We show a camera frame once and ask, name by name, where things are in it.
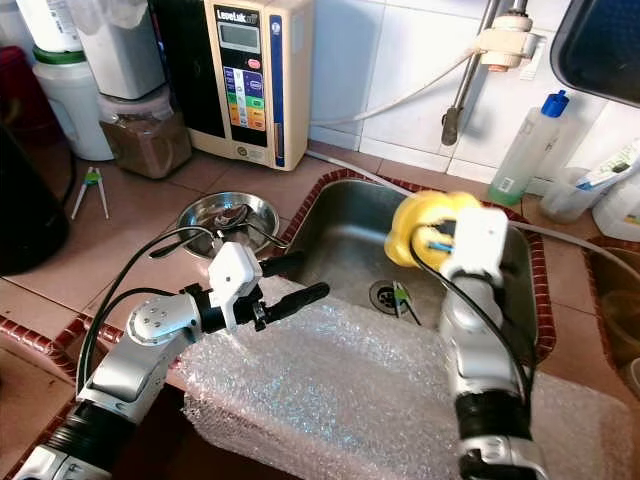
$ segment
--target plastic cup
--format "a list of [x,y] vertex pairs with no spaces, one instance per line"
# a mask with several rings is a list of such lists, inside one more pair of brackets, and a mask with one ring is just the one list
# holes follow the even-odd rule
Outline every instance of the plastic cup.
[[577,167],[559,172],[540,201],[540,210],[545,217],[556,223],[571,223],[593,205],[602,190],[581,190],[576,187],[578,179],[587,172],[587,169]]

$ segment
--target faucet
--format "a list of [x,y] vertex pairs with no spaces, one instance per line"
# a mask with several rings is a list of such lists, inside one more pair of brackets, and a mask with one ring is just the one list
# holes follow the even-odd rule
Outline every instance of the faucet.
[[[478,28],[478,34],[483,30],[491,27],[494,19],[496,18],[496,12],[500,6],[501,0],[488,0],[487,6],[484,9],[482,20],[480,20],[480,26]],[[526,13],[527,0],[514,0],[512,7],[507,11],[508,15],[527,16]],[[464,75],[458,86],[455,100],[453,105],[449,107],[447,113],[442,116],[442,137],[441,142],[443,145],[453,145],[458,140],[458,126],[460,123],[460,114],[464,108],[464,103],[469,93],[471,82],[476,75],[478,65],[480,64],[480,53],[474,54],[465,66]]]

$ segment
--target white hose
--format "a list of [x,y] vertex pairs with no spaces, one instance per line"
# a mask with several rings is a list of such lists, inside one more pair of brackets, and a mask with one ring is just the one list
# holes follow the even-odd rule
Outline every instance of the white hose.
[[311,120],[311,125],[318,125],[318,126],[321,126],[321,125],[337,125],[339,123],[357,122],[359,120],[364,120],[366,118],[370,118],[370,117],[373,117],[375,115],[379,115],[382,112],[386,112],[387,110],[395,107],[396,105],[400,105],[401,103],[409,100],[411,97],[416,96],[417,94],[419,94],[420,92],[422,92],[426,88],[429,88],[431,85],[436,83],[442,77],[448,75],[451,71],[455,70],[458,67],[458,65],[460,65],[465,60],[467,60],[469,57],[471,57],[472,55],[474,55],[474,54],[476,54],[478,52],[479,52],[479,50],[475,50],[475,49],[467,49],[467,50],[465,50],[464,53],[462,55],[460,55],[458,58],[456,58],[451,65],[446,67],[441,73],[439,73],[438,75],[433,77],[431,80],[429,80],[427,83],[422,85],[420,88],[418,88],[416,90],[413,90],[413,91],[411,91],[409,93],[405,93],[404,95],[396,98],[392,102],[386,103],[384,105],[381,105],[379,107],[373,108],[371,110],[367,110],[366,112],[359,113],[359,114],[357,114],[357,115],[355,115],[353,117],[334,118],[334,119],[331,119],[331,120]]
[[[359,173],[360,175],[373,180],[376,183],[379,183],[380,185],[383,185],[385,187],[391,188],[394,191],[398,192],[401,195],[404,195],[405,197],[409,197],[411,195],[413,195],[413,192],[410,192],[409,190],[407,190],[406,188],[402,188],[394,183],[391,183],[387,180],[385,180],[384,178],[379,177],[378,175],[376,175],[375,173],[371,173],[363,168],[360,167],[356,167],[355,165],[348,163],[348,162],[343,162],[342,160],[338,160],[337,158],[333,158],[330,157],[328,155],[324,155],[322,153],[318,153],[318,152],[314,152],[312,150],[307,150],[306,152],[307,155],[309,155],[310,157],[314,157],[317,158],[319,160],[323,160],[325,162],[331,163],[333,165],[337,165],[339,167],[342,168],[348,168],[350,170],[353,170],[356,173]],[[550,230],[548,228],[543,228],[543,227],[538,227],[536,225],[531,225],[529,223],[521,223],[521,222],[516,222],[516,221],[509,221],[509,225],[519,228],[520,230],[528,230],[531,232],[535,232],[535,233],[539,233],[541,235],[546,235],[547,237],[553,237],[553,238],[557,238],[558,240],[562,240],[564,242],[567,243],[572,243],[574,245],[577,245],[579,247],[582,248],[586,248],[587,250],[591,250],[592,252],[598,253],[600,255],[602,255],[603,257],[605,257],[606,259],[614,262],[616,265],[618,265],[620,268],[624,269],[626,272],[628,272],[631,276],[633,276],[633,278],[635,278],[636,280],[638,280],[640,282],[640,273],[638,273],[633,267],[629,266],[625,261],[623,261],[621,258],[615,256],[613,253],[605,250],[602,247],[599,247],[597,245],[594,245],[591,242],[587,242],[586,240],[582,240],[580,238],[574,237],[573,235],[567,235],[566,233],[561,233],[561,232],[556,232],[555,230]]]

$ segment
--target sink drain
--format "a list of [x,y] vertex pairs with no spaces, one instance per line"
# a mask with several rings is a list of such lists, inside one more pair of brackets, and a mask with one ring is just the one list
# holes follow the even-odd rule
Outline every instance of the sink drain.
[[[369,288],[369,300],[371,304],[387,315],[396,316],[395,301],[393,299],[393,282],[378,280]],[[400,314],[407,311],[406,304],[400,306]]]

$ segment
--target stainless steel bowl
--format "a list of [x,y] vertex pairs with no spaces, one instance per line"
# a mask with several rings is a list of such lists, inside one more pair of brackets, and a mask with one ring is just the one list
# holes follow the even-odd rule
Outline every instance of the stainless steel bowl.
[[[238,207],[242,204],[249,206],[247,222],[265,232],[276,235],[280,228],[278,214],[273,206],[251,193],[242,192],[220,192],[202,197],[187,208],[178,217],[178,227],[188,227],[192,225],[202,225],[203,227],[215,230],[213,219],[219,216],[228,208]],[[186,240],[194,233],[181,232],[180,238]],[[250,247],[256,254],[264,250],[271,243],[262,234],[249,227],[239,227],[224,232],[225,239],[239,242]],[[211,239],[207,235],[200,235],[193,241],[187,243],[184,248],[197,257],[213,258],[215,251],[211,245]]]

